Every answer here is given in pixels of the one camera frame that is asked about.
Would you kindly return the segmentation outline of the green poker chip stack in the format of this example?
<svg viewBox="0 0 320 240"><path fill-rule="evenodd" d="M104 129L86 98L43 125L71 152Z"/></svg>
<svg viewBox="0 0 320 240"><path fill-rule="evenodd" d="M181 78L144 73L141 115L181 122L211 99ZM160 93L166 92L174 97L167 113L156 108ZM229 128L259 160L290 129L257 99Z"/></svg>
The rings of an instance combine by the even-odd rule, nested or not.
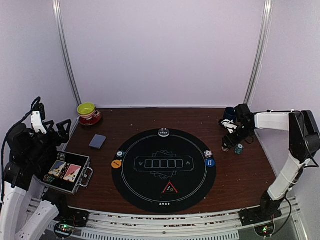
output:
<svg viewBox="0 0 320 240"><path fill-rule="evenodd" d="M244 151L244 146L242 144L238 144L234 149L234 152L237 155L240 155L243 151Z"/></svg>

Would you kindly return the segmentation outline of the green bowl on red saucer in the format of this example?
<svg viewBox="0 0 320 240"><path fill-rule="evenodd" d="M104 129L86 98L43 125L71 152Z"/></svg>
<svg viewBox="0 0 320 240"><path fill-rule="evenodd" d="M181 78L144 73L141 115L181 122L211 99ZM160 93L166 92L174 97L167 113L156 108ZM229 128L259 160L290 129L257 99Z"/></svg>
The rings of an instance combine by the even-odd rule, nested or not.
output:
<svg viewBox="0 0 320 240"><path fill-rule="evenodd" d="M93 126L102 120L102 113L96 109L93 103L82 103L77 107L79 123L82 126Z"/></svg>

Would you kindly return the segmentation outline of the dark blue enamel mug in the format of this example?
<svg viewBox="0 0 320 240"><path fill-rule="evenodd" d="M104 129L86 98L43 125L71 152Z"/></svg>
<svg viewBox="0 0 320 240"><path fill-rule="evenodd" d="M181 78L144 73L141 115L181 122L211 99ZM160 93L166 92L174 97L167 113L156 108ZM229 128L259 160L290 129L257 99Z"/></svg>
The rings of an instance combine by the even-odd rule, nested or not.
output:
<svg viewBox="0 0 320 240"><path fill-rule="evenodd" d="M236 112L233 107L226 107L223 113L223 120L237 121Z"/></svg>

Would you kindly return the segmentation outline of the orange round blind button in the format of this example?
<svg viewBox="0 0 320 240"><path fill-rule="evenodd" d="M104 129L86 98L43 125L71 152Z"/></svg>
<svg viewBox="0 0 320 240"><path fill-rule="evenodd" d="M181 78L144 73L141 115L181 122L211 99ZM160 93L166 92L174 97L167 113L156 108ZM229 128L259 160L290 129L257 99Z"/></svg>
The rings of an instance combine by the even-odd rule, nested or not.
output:
<svg viewBox="0 0 320 240"><path fill-rule="evenodd" d="M119 160L119 159L115 159L115 160L113 160L112 163L111 163L111 167L112 167L113 169L119 169L121 166L122 166L122 161Z"/></svg>

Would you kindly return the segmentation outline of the blue round blind button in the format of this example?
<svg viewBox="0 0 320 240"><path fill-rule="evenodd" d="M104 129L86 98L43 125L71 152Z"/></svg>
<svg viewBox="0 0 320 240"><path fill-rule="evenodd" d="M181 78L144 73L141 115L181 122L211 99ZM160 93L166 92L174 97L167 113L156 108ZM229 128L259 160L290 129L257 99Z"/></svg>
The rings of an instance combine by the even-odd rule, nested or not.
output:
<svg viewBox="0 0 320 240"><path fill-rule="evenodd" d="M216 162L213 158L207 158L205 160L205 165L208 167L208 168L213 168L216 166Z"/></svg>

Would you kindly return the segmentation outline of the blue white poker chip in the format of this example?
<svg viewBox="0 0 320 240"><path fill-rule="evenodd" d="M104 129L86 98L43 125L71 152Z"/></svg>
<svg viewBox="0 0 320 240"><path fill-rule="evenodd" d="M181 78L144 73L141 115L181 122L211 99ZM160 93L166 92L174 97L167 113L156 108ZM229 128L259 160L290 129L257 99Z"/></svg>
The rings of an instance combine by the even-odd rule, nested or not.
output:
<svg viewBox="0 0 320 240"><path fill-rule="evenodd" d="M210 159L213 156L213 152L211 150L205 150L203 155L206 159Z"/></svg>

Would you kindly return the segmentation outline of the clear round dealer button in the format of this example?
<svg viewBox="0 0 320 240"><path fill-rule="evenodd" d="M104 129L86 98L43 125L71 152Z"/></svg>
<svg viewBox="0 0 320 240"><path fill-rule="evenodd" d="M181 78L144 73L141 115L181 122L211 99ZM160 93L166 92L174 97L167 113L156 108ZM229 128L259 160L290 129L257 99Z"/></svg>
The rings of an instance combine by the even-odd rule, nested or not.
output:
<svg viewBox="0 0 320 240"><path fill-rule="evenodd" d="M170 130L168 128L162 127L158 131L158 135L162 138L168 137L170 135Z"/></svg>

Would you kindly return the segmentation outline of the red card box in case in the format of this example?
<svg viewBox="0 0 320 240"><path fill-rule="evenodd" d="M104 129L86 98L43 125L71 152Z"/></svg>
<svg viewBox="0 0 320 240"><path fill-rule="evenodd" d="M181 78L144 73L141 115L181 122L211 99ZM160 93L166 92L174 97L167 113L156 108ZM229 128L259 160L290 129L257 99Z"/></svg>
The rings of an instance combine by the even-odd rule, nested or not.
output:
<svg viewBox="0 0 320 240"><path fill-rule="evenodd" d="M81 166L79 165L75 165L75 164L71 164L65 174L65 176L63 177L64 181L67 182L71 182L74 183L80 170L81 170Z"/></svg>

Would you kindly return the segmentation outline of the round black poker mat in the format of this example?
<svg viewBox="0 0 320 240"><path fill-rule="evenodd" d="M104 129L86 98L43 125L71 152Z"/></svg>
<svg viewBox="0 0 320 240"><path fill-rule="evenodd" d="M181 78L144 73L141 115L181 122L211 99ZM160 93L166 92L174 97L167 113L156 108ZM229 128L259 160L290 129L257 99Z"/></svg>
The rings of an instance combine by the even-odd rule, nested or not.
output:
<svg viewBox="0 0 320 240"><path fill-rule="evenodd" d="M211 191L217 166L206 166L204 151L210 149L196 136L169 129L168 137L160 137L158 131L141 132L117 150L125 156L114 155L113 160L121 160L122 166L111 168L113 183L126 201L141 210L157 214L185 211ZM162 194L168 182L178 193Z"/></svg>

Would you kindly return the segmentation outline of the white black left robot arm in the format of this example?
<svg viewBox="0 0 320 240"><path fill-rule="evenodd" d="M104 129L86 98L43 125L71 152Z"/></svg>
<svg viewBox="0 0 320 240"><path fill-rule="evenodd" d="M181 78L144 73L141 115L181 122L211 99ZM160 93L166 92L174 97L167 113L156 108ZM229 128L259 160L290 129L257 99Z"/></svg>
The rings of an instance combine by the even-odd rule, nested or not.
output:
<svg viewBox="0 0 320 240"><path fill-rule="evenodd" d="M15 127L8 137L12 160L4 180L29 188L33 176L53 177L54 184L72 185L80 179L81 157L44 148L43 134ZM113 183L129 203L144 211L171 214L196 204L212 189L217 168L213 153L193 135L168 128L144 131L115 153Z"/></svg>

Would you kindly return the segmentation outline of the aluminium poker case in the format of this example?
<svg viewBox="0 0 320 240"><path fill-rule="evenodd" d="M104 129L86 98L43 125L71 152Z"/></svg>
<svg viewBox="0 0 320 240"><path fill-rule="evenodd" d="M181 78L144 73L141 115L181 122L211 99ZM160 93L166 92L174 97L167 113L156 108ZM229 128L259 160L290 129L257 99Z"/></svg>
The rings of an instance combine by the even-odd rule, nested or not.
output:
<svg viewBox="0 0 320 240"><path fill-rule="evenodd" d="M39 180L48 188L75 195L79 188L87 188L94 170L86 155L58 151L42 171Z"/></svg>

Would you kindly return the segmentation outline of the blue playing card deck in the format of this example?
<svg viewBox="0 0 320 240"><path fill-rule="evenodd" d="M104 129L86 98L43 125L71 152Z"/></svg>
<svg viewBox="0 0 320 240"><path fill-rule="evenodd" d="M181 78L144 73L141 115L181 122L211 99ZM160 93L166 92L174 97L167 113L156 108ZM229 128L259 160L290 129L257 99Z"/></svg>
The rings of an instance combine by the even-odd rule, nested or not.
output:
<svg viewBox="0 0 320 240"><path fill-rule="evenodd" d="M94 149L101 149L106 139L106 136L96 134L89 143L89 146Z"/></svg>

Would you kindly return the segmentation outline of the blue card box in case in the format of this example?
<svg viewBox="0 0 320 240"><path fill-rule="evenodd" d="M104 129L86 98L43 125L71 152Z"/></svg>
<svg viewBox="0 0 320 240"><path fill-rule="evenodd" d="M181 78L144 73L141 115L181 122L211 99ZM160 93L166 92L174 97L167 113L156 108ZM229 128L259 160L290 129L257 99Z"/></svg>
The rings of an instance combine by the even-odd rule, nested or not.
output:
<svg viewBox="0 0 320 240"><path fill-rule="evenodd" d="M48 172L49 175L59 178L62 174L62 170L66 165L65 161L56 160L53 166L51 167L50 171Z"/></svg>

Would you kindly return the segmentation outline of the red black triangle marker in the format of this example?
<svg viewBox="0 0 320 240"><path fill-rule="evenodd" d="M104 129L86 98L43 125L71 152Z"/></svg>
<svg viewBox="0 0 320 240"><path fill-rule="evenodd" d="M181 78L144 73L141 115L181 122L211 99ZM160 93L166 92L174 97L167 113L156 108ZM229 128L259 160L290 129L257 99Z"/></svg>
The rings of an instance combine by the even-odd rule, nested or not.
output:
<svg viewBox="0 0 320 240"><path fill-rule="evenodd" d="M165 186L165 188L162 191L162 194L178 194L178 190L175 188L175 186L169 181L168 184Z"/></svg>

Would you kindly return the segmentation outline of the aluminium front rail frame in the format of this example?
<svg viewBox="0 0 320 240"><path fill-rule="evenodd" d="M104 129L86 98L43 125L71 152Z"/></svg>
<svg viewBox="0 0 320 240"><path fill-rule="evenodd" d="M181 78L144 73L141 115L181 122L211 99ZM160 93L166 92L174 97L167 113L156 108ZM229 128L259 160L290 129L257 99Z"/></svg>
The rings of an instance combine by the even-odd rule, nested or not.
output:
<svg viewBox="0 0 320 240"><path fill-rule="evenodd" d="M138 215L89 211L85 227L66 240L307 240L297 200L281 204L281 216L244 225L240 210L182 215Z"/></svg>

